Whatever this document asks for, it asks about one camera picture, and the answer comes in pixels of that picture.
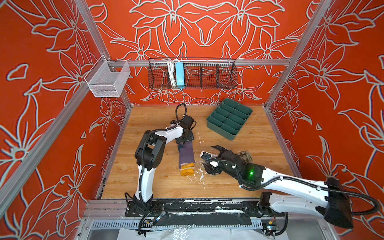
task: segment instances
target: white wire basket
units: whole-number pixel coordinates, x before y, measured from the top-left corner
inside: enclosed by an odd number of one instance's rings
[[[109,67],[108,62],[110,61],[101,56],[85,77],[85,81],[95,97],[118,98],[129,78],[131,69],[126,61],[121,71],[118,72],[113,67]]]

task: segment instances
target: wooden table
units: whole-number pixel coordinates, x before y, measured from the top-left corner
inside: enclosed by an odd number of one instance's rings
[[[168,143],[162,162],[156,169],[153,181],[154,198],[259,197],[261,190],[250,192],[241,189],[237,181],[226,173],[210,175],[205,172],[199,156],[201,151],[218,153],[210,145],[220,145],[235,153],[247,150],[253,157],[253,163],[292,175],[264,109],[262,106],[250,107],[253,113],[236,138],[230,141],[207,127],[207,116],[216,106],[188,106],[187,114],[197,121],[197,126],[193,129],[195,175],[180,175],[177,144],[175,141]],[[179,108],[179,114],[182,115],[183,112],[184,108]],[[123,199],[124,192],[134,195],[138,178],[134,153],[143,133],[146,130],[165,128],[173,119],[175,106],[133,107],[104,188],[103,199]]]

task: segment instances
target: red floral wallpaper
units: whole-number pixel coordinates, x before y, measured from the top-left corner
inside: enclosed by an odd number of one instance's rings
[[[304,178],[333,176],[380,201],[353,231],[337,229],[342,239],[384,238],[383,13],[382,1],[333,1],[271,108]]]
[[[289,58],[319,0],[87,0],[114,60],[167,56]],[[215,104],[224,98],[265,103],[282,66],[240,67],[233,90],[151,90],[144,67],[132,68],[126,92],[140,105]]]
[[[100,55],[73,0],[1,1],[0,16],[1,187]],[[126,112],[88,93],[0,220],[1,239],[73,238]]]
[[[88,92],[0,220],[0,238],[73,239],[126,113],[119,99]]]

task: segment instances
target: green compartment organizer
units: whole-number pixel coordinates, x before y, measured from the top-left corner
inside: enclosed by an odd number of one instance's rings
[[[252,109],[249,107],[225,98],[207,117],[207,126],[223,137],[234,140],[251,113]]]

